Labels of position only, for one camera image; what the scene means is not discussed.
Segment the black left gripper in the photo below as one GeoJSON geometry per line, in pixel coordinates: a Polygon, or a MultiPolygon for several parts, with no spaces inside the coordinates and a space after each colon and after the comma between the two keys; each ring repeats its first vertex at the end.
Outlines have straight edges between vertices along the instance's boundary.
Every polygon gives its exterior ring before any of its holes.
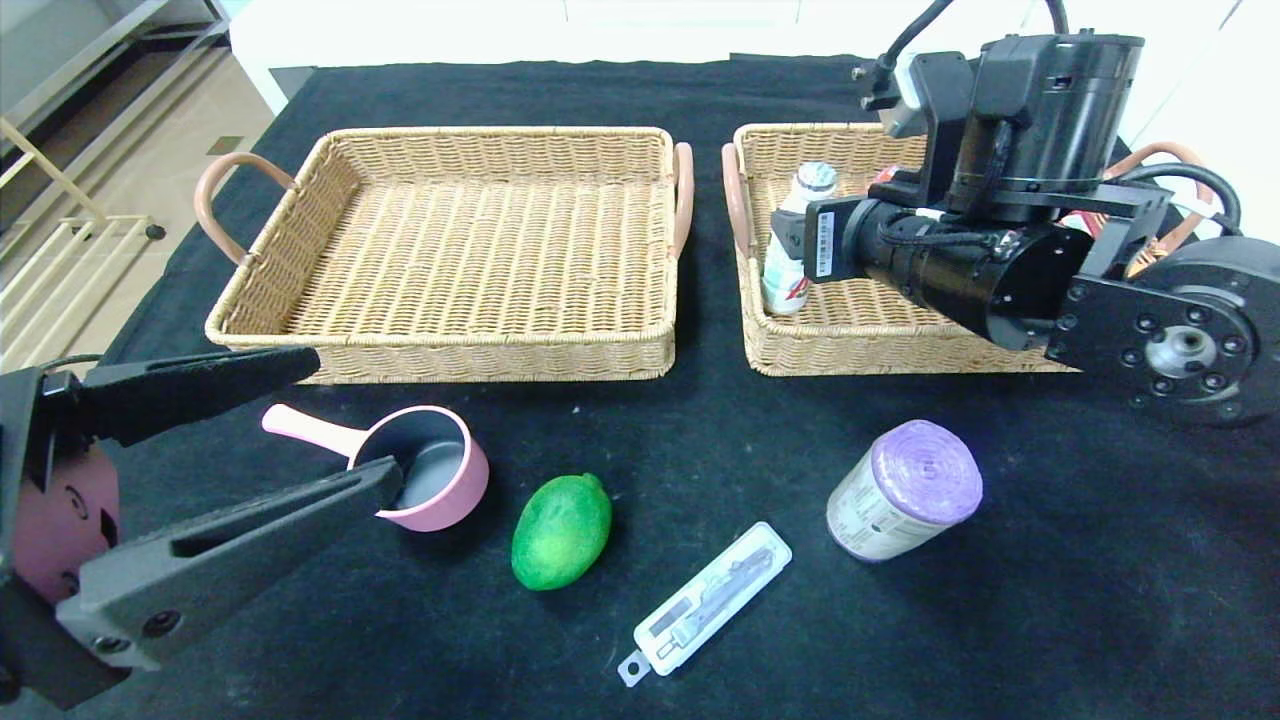
{"type": "Polygon", "coordinates": [[[116,471],[96,439],[129,447],[320,366],[285,346],[3,375],[5,705],[28,691],[74,708],[127,679],[119,667],[159,669],[393,497],[380,457],[115,547],[116,471]]]}

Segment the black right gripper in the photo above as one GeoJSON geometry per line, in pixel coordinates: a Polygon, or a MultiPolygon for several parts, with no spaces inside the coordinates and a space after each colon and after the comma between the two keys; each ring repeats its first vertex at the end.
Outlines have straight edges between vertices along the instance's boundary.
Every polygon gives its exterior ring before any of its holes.
{"type": "Polygon", "coordinates": [[[806,210],[778,208],[771,233],[792,261],[804,260],[806,278],[818,283],[867,278],[881,227],[895,215],[891,202],[846,196],[810,202],[806,210]]]}

